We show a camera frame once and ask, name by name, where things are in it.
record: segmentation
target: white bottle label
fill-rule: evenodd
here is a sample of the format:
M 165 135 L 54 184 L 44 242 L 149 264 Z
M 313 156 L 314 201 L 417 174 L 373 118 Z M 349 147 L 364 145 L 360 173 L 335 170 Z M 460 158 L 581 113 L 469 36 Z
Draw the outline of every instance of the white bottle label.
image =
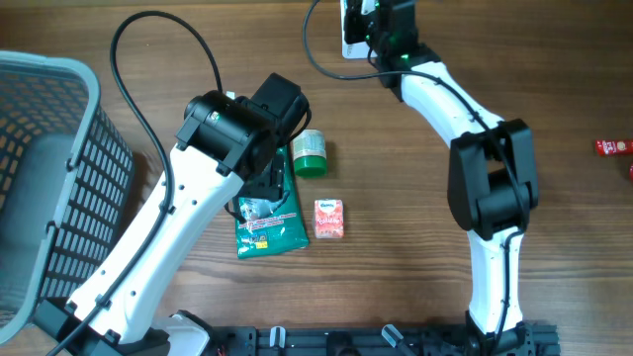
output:
M 304 156 L 325 156 L 325 136 L 319 130 L 304 130 L 297 138 L 293 139 L 293 159 Z

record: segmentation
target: laundry basket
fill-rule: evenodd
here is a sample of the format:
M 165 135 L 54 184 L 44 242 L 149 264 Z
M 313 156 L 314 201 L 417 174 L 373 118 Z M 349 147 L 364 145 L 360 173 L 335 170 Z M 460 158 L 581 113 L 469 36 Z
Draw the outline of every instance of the laundry basket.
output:
M 0 344 L 117 243 L 134 162 L 73 59 L 0 50 Z

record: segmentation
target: green bottle cap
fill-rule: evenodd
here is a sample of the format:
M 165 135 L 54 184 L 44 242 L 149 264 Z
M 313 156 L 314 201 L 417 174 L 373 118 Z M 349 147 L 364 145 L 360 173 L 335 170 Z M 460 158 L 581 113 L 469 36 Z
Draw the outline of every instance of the green bottle cap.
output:
M 321 156 L 303 156 L 295 159 L 295 174 L 304 178 L 322 177 L 327 173 L 327 161 Z

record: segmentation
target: small juice box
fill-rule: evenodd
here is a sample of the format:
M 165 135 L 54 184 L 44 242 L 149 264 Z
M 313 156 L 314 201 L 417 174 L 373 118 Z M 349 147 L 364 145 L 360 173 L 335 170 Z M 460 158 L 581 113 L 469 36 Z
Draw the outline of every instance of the small juice box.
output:
M 335 199 L 316 200 L 313 224 L 316 238 L 342 238 L 343 202 Z

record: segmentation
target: basket mesh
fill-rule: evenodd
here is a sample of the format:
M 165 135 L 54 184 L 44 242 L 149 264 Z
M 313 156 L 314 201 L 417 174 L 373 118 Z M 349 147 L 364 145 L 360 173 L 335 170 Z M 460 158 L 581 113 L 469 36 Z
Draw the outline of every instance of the basket mesh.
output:
M 92 275 L 116 244 L 132 152 L 99 108 L 90 128 L 59 229 L 41 299 L 66 297 Z
M 20 157 L 31 140 L 45 133 L 76 133 L 88 100 L 76 80 L 16 72 L 0 80 L 0 214 Z

